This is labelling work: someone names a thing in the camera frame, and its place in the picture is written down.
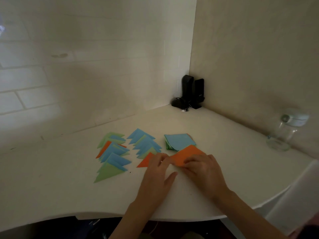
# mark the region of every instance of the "white brick wall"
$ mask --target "white brick wall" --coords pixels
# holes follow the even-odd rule
[[[0,153],[169,103],[196,0],[0,0]]]

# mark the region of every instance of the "white table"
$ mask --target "white table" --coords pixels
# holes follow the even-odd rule
[[[199,149],[216,157],[230,189],[253,208],[284,191],[312,160],[295,150],[274,151],[262,134],[205,108],[181,112],[168,105],[2,155],[0,231],[70,215],[80,219],[123,215],[146,168],[136,168],[141,160],[137,150],[131,150],[126,156],[132,161],[126,166],[129,171],[94,184],[101,166],[95,159],[96,147],[107,132],[127,137],[136,128],[156,137],[169,155],[174,152],[165,149],[163,135],[190,134]],[[170,165],[167,172],[176,170]],[[203,221],[223,216],[179,173],[152,219]]]

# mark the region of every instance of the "person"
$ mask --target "person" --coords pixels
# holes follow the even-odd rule
[[[237,226],[246,239],[287,239],[227,187],[221,168],[213,155],[193,155],[184,163],[182,171]],[[174,162],[165,153],[157,153],[150,159],[136,199],[129,205],[109,239],[139,237],[147,221],[165,199],[178,174],[173,172],[165,179],[165,172],[170,164]]]

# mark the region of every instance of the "person's left hand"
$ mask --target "person's left hand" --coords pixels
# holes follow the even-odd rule
[[[153,213],[164,201],[177,176],[177,172],[173,172],[165,179],[165,172],[170,164],[174,162],[165,153],[157,153],[150,159],[134,201],[137,205],[149,210],[150,213]]]

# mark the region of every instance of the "orange square paper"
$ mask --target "orange square paper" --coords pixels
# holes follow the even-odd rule
[[[150,158],[153,157],[154,154],[149,153],[142,161],[141,163],[137,166],[137,168],[143,168],[143,167],[148,167],[148,164],[150,162]]]
[[[107,141],[106,144],[102,147],[101,151],[99,154],[96,156],[96,158],[101,157],[101,155],[105,152],[105,150],[110,146],[111,141]]]
[[[175,165],[178,167],[184,166],[184,160],[192,155],[205,154],[203,151],[196,148],[194,145],[189,145],[188,147],[178,151],[171,158],[174,160]]]

